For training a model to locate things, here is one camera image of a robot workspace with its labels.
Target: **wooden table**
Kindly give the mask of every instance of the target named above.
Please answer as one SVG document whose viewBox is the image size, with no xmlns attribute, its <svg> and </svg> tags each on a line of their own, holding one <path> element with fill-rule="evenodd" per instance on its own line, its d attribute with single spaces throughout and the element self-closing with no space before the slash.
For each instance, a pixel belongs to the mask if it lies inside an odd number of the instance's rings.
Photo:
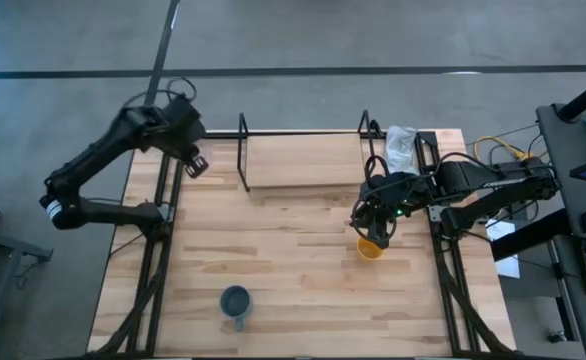
<svg viewBox="0 0 586 360">
<path fill-rule="evenodd" d="M 465 151 L 460 130 L 436 132 L 441 155 Z M 156 356 L 450 355 L 425 213 L 401 219 L 383 258 L 362 263 L 347 225 L 357 189 L 251 199 L 236 170 L 237 140 L 204 143 L 210 168 L 181 184 Z M 160 158 L 152 150 L 135 154 L 126 204 L 153 198 Z M 119 228 L 113 247 L 136 234 Z M 514 348 L 489 244 L 469 237 L 460 247 L 473 305 Z M 104 344 L 133 305 L 143 248 L 134 243 L 110 260 L 89 350 Z M 234 284 L 254 302 L 242 333 L 218 305 Z M 463 337 L 459 311 L 456 317 Z"/>
</svg>

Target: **concrete floor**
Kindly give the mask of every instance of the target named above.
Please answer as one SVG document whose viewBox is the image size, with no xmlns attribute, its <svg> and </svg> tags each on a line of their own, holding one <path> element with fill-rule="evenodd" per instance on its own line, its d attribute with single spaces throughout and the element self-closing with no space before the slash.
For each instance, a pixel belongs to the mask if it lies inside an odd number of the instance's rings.
<svg viewBox="0 0 586 360">
<path fill-rule="evenodd" d="M 0 0 L 0 71 L 152 69 L 168 5 Z M 183 0 L 165 68 L 576 64 L 586 65 L 586 0 Z M 462 128 L 470 142 L 533 124 L 536 106 L 570 100 L 586 88 L 586 73 L 194 82 L 209 129 L 235 128 L 241 111 L 253 129 L 353 128 L 366 108 L 383 126 Z M 0 231 L 55 249 L 11 294 L 0 359 L 85 350 L 113 227 L 55 230 L 37 200 L 43 179 L 147 86 L 148 79 L 0 80 Z M 505 140 L 526 148 L 535 135 Z M 129 161 L 122 156 L 83 194 L 120 198 Z M 543 212 L 556 206 L 543 204 Z M 540 327 L 530 309 L 510 303 L 514 329 Z M 543 340 L 516 339 L 531 354 L 553 351 Z"/>
</svg>

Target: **yellow cup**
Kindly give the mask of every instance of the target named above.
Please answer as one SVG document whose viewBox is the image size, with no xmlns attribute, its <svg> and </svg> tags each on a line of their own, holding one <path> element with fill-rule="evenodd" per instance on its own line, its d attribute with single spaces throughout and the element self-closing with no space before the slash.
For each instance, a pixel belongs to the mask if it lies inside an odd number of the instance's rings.
<svg viewBox="0 0 586 360">
<path fill-rule="evenodd" d="M 384 250 L 368 240 L 359 238 L 357 240 L 357 254 L 360 260 L 372 261 L 382 256 Z"/>
</svg>

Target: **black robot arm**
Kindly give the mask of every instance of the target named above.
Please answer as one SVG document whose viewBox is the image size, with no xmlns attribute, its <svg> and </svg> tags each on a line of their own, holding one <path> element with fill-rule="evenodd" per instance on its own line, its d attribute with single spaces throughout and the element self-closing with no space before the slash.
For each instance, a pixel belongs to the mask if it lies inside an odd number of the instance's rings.
<svg viewBox="0 0 586 360">
<path fill-rule="evenodd" d="M 397 172 L 372 177 L 366 171 L 367 180 L 352 214 L 351 225 L 358 234 L 385 249 L 397 227 L 397 217 L 409 217 L 427 206 L 460 202 L 480 189 L 495 189 L 467 206 L 442 210 L 443 235 L 458 238 L 480 217 L 493 216 L 520 201 L 548 200 L 559 189 L 551 168 L 535 157 L 496 165 L 440 161 L 429 170 L 423 175 Z"/>
<path fill-rule="evenodd" d="M 192 178 L 208 164 L 194 144 L 206 130 L 200 114 L 183 95 L 176 95 L 163 109 L 155 106 L 127 107 L 119 111 L 108 131 L 95 143 L 44 181 L 46 195 L 40 199 L 58 229 L 75 229 L 86 223 L 134 224 L 143 232 L 161 224 L 164 217 L 156 204 L 135 207 L 91 202 L 80 188 L 122 153 L 156 147 L 182 160 Z"/>
</svg>

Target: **mug handle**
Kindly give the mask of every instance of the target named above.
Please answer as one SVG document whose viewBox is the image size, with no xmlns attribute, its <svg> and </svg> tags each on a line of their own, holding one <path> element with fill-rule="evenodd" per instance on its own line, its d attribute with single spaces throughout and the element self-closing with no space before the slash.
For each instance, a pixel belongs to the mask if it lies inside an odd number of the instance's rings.
<svg viewBox="0 0 586 360">
<path fill-rule="evenodd" d="M 242 317 L 235 318 L 235 330 L 237 330 L 237 331 L 244 330 L 244 318 L 242 318 Z"/>
</svg>

